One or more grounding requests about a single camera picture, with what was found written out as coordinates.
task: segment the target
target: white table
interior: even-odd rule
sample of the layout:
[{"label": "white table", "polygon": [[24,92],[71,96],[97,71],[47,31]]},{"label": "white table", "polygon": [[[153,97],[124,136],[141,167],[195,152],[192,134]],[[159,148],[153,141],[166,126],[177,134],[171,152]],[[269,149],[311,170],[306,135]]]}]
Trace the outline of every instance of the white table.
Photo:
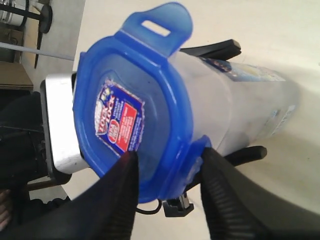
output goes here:
[{"label": "white table", "polygon": [[[87,0],[79,34],[74,70],[79,54],[97,40],[113,35],[136,11],[148,10],[165,0]],[[268,148],[265,160],[239,167],[269,191],[320,213],[320,1],[318,0],[181,0],[194,23],[184,47],[235,39],[242,54],[233,62],[265,66],[298,83],[301,104],[285,131],[257,142]],[[86,169],[64,185],[74,198],[97,176]],[[137,214],[133,238],[209,239],[199,189],[189,194],[195,211],[188,217],[168,219],[161,212]],[[155,203],[142,208],[152,209]]]}]

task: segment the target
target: floor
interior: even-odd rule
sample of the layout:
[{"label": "floor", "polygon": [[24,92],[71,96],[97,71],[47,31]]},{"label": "floor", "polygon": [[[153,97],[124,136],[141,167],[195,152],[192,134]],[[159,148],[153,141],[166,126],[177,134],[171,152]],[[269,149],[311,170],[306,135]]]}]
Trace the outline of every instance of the floor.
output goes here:
[{"label": "floor", "polygon": [[[51,0],[53,22],[49,33],[43,36],[42,51],[68,56],[75,55],[84,5],[85,0]],[[35,91],[39,90],[41,82],[47,75],[70,73],[73,67],[72,61],[47,56],[39,56],[36,69],[29,64],[23,55],[21,61],[34,84]],[[30,193],[32,199],[42,199],[44,202],[66,196],[61,186]]]}]

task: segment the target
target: plastic food container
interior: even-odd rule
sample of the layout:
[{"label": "plastic food container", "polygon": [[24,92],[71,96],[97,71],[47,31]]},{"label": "plastic food container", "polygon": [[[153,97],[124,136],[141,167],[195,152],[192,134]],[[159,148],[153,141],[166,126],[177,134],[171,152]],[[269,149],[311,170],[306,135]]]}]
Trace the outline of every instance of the plastic food container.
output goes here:
[{"label": "plastic food container", "polygon": [[192,30],[188,11],[167,3],[133,13],[80,56],[73,105],[80,149],[100,177],[137,151],[140,203],[178,197],[204,147],[226,155],[271,136],[297,105],[291,82],[266,69],[178,52]]}]

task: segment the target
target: silver metal plate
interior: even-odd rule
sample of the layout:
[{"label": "silver metal plate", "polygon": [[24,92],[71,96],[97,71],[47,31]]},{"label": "silver metal plate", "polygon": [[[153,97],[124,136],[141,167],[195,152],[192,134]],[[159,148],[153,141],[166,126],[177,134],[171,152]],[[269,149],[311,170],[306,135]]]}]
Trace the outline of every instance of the silver metal plate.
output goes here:
[{"label": "silver metal plate", "polygon": [[89,167],[81,157],[75,129],[71,76],[52,74],[45,79],[53,163],[65,174]]}]

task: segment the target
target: black cable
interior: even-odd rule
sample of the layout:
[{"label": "black cable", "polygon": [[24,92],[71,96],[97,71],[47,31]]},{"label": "black cable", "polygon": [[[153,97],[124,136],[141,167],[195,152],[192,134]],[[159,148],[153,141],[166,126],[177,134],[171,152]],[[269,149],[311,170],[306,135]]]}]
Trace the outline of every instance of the black cable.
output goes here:
[{"label": "black cable", "polygon": [[158,199],[158,207],[155,210],[149,211],[149,210],[142,210],[140,208],[136,208],[136,212],[144,215],[154,215],[160,211],[161,207],[162,207],[162,201]]}]

